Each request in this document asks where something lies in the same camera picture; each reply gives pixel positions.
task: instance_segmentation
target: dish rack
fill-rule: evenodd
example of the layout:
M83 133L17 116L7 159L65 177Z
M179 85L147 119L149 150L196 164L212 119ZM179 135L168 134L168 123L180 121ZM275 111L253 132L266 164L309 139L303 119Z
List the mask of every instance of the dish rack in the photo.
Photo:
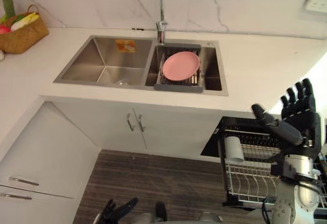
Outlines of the dish rack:
M224 138L228 136L240 139L244 154L242 163L226 160ZM226 200L223 205L260 209L262 201L269 197L266 206L272 209L279 179L270 174L272 162L268 158L280 152L277 139L264 133L255 119L231 117L222 118L217 127L217 139ZM326 163L326 158L321 155L314 163L314 167L322 172L319 176L322 194L315 218L327 218L327 176L323 174L322 163Z
M202 93L204 90L203 81L201 80L201 67L196 71L194 75L190 78L182 81L172 81L165 77L162 71L162 67L165 61L175 53L178 52L193 52L197 56L200 56L201 46L197 44L184 45L181 44L176 46L176 44L170 46L165 44L163 46L163 52L160 59L160 68L158 73L158 78L156 84L154 84L155 90L164 91L177 91L177 92L192 92L192 93Z

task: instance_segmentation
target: wicker basket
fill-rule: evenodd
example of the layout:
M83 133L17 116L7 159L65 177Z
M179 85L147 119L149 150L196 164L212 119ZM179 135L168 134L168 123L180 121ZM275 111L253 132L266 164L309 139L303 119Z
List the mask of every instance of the wicker basket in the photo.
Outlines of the wicker basket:
M26 13L19 15L27 16L33 13L30 12L31 7L35 7L37 9L36 14L39 14L37 6L30 5ZM17 16L18 15L9 18L7 21L5 21L4 25L10 28ZM20 54L26 51L47 34L49 34L48 29L46 28L41 17L39 17L31 24L28 24L16 31L0 34L0 49L7 53Z

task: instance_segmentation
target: plate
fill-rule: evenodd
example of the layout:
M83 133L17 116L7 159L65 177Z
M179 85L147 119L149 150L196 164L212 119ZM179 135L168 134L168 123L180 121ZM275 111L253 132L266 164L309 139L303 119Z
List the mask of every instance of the plate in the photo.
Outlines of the plate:
M178 52L170 56L162 67L165 77L172 81L190 78L200 67L199 57L193 52Z

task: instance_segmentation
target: marble backsplash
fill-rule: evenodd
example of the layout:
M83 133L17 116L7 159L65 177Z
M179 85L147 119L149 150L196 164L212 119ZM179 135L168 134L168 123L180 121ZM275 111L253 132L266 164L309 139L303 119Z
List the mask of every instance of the marble backsplash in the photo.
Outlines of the marble backsplash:
M165 0L168 30L327 37L327 14L305 0ZM159 0L14 0L16 11L37 4L52 27L155 29Z

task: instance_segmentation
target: drawer handle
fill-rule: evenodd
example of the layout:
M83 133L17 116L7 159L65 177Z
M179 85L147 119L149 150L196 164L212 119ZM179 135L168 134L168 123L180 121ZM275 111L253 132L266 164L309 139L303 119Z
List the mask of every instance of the drawer handle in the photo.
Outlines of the drawer handle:
M132 126L131 121L129 121L129 117L130 117L130 116L131 116L130 113L127 114L127 123L128 123L128 125L129 125L129 128L131 129L131 131L134 131L135 126Z
M141 131L144 132L145 127L143 126L141 119L142 119L142 115L140 115L138 117L137 121L138 121L138 124L139 124L139 127L140 127Z
M16 181L16 182L22 182L22 183L26 183L26 184L30 184L33 186L39 186L40 184L36 183L36 182L31 182L31 181L26 181L17 177L10 177L10 180Z
M32 197L27 197L27 196L20 196L20 195L14 195L14 194L4 194L5 197L11 197L11 198L19 198L21 200L32 200Z

